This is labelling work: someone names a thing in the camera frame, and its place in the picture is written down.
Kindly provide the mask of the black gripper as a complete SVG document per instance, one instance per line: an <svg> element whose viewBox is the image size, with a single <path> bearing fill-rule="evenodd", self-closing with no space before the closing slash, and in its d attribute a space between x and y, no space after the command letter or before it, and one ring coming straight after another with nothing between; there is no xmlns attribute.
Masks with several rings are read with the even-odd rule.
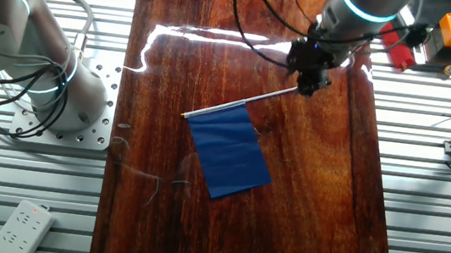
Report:
<svg viewBox="0 0 451 253"><path fill-rule="evenodd" d="M316 91L332 84L327 69L335 69L343 63L348 48L343 44L327 44L312 38L303 37L302 40L303 48L293 44L289 50L287 76L296 73L299 94L312 97Z"/></svg>

